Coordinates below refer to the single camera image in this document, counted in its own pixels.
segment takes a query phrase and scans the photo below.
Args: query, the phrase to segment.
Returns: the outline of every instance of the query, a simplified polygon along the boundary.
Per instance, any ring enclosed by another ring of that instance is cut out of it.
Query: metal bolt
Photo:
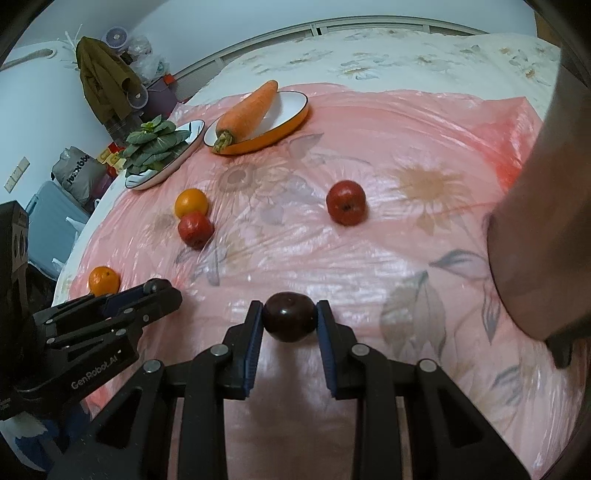
[[[223,343],[218,343],[217,345],[214,345],[213,347],[211,347],[209,349],[209,351],[212,353],[212,355],[222,356],[222,355],[226,355],[226,353],[228,353],[230,351],[230,349],[228,348],[227,345],[224,345]]]
[[[162,364],[158,360],[148,360],[146,363],[144,363],[144,372],[147,374],[153,374],[154,372],[160,370],[161,365]]]
[[[362,343],[356,343],[351,347],[351,353],[357,356],[365,356],[369,354],[369,347]]]
[[[427,372],[428,374],[432,374],[435,370],[437,370],[437,364],[433,360],[429,360],[426,358],[425,360],[421,360],[418,363],[418,367]]]

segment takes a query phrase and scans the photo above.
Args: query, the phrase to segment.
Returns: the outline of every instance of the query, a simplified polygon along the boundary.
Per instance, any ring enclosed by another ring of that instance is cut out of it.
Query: white fan
[[[127,92],[127,101],[136,110],[144,108],[148,103],[148,89],[143,85],[139,88],[139,92]]]
[[[103,35],[103,42],[105,42],[113,50],[123,50],[129,42],[129,34],[123,27],[111,27],[107,33]]]

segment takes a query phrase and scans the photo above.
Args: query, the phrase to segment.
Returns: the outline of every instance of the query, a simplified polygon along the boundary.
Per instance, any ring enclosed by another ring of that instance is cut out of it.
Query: plate
[[[205,122],[203,120],[194,120],[178,127],[177,130],[189,130],[191,132],[191,135],[186,140],[189,144],[187,149],[171,163],[166,165],[161,171],[146,170],[139,175],[130,175],[125,179],[125,187],[130,190],[147,190],[158,183],[162,183],[176,172],[183,162],[187,160],[195,150],[197,150],[197,147],[200,145],[203,138],[202,133],[204,129]]]
[[[306,119],[310,105],[301,92],[279,92],[261,124],[248,140],[224,148],[220,155],[242,155],[277,143],[298,128]],[[219,118],[205,132],[203,142],[212,147],[217,140]]]

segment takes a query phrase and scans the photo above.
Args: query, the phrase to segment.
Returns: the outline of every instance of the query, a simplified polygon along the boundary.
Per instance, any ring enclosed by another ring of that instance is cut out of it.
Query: bed
[[[142,195],[124,193],[121,177],[113,183],[55,303],[86,293],[89,269],[108,262],[123,287],[164,276],[184,303],[146,329],[139,362],[91,395],[91,406],[104,406],[141,362],[185,361],[220,341],[250,300],[296,290],[330,300],[340,322],[390,358],[437,361],[542,477],[573,430],[589,350],[577,343],[570,367],[557,370],[511,322],[488,270],[484,225],[535,141],[559,60],[536,38],[394,28],[234,60],[177,107],[177,123],[209,123],[270,78],[306,93],[312,116],[278,145],[233,161],[201,148]],[[326,221],[326,189],[344,177],[368,194],[371,215],[357,229]],[[200,254],[175,236],[170,209],[190,186],[213,199],[216,236]],[[318,357],[313,339],[265,337],[251,398],[226,405],[230,478],[348,478],[353,407],[330,402]]]

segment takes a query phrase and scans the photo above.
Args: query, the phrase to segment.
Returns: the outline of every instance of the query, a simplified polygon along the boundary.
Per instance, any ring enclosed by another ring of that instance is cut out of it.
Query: orange
[[[178,218],[183,218],[188,213],[200,212],[202,215],[207,214],[209,204],[207,197],[199,189],[187,189],[177,197],[174,202],[174,214]]]
[[[117,293],[120,285],[119,275],[109,267],[96,267],[88,275],[88,288],[95,297],[107,293]]]

